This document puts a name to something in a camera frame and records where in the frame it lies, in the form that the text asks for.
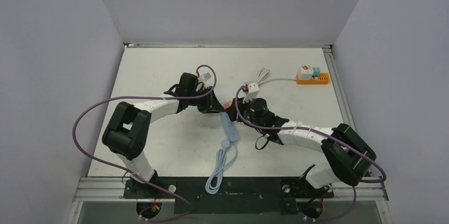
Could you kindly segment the small pink plug adapter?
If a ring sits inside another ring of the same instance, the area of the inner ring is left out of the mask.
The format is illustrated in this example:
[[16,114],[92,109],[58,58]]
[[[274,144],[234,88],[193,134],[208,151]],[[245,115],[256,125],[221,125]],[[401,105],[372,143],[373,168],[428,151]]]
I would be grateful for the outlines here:
[[228,102],[226,102],[226,103],[223,105],[223,107],[224,107],[225,109],[229,108],[230,106],[232,106],[232,101],[228,101]]

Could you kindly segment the pink blue power strip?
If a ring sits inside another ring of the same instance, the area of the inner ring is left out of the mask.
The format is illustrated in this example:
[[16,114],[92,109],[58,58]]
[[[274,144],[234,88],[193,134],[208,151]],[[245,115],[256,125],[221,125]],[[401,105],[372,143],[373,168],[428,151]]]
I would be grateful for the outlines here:
[[231,143],[237,142],[240,139],[240,135],[235,124],[230,120],[227,113],[221,112],[219,113],[219,116],[227,140],[229,140]]

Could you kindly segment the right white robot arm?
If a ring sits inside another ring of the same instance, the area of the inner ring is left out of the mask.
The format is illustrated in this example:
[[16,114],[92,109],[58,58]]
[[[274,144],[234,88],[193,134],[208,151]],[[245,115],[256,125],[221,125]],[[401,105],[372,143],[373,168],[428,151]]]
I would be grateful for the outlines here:
[[231,121],[254,128],[269,142],[308,148],[325,156],[324,163],[313,164],[303,174],[299,189],[305,196],[338,181],[357,186],[376,160],[373,149],[345,123],[333,128],[307,126],[275,115],[263,98],[249,102],[235,98],[224,104],[224,110]]

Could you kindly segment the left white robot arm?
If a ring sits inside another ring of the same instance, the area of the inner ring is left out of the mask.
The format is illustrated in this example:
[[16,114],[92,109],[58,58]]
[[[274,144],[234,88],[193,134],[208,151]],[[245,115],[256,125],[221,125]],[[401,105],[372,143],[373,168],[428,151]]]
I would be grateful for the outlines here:
[[106,126],[102,143],[115,153],[138,182],[137,191],[150,198],[157,193],[157,172],[143,152],[150,124],[189,106],[201,113],[224,112],[213,92],[210,73],[183,73],[179,82],[154,100],[141,103],[120,102]]

